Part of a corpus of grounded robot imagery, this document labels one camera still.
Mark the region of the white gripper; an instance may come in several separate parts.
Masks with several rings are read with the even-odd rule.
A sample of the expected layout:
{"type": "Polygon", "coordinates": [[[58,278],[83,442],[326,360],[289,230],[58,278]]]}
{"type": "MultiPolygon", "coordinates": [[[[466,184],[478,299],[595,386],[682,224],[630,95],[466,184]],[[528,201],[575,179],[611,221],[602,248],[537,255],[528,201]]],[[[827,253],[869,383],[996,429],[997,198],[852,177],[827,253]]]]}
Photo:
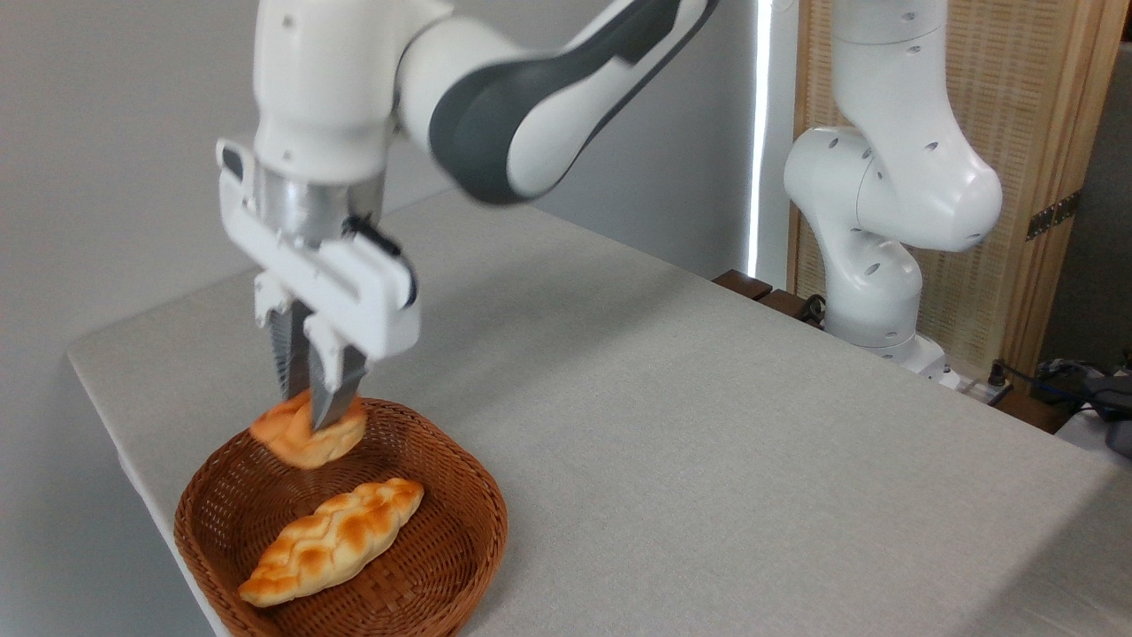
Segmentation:
{"type": "Polygon", "coordinates": [[[404,259],[359,234],[300,249],[257,210],[251,150],[218,140],[216,163],[224,230],[263,270],[254,281],[254,310],[271,337],[280,395],[294,398],[310,384],[318,432],[355,399],[365,359],[395,356],[419,339],[412,274],[404,259]]]}

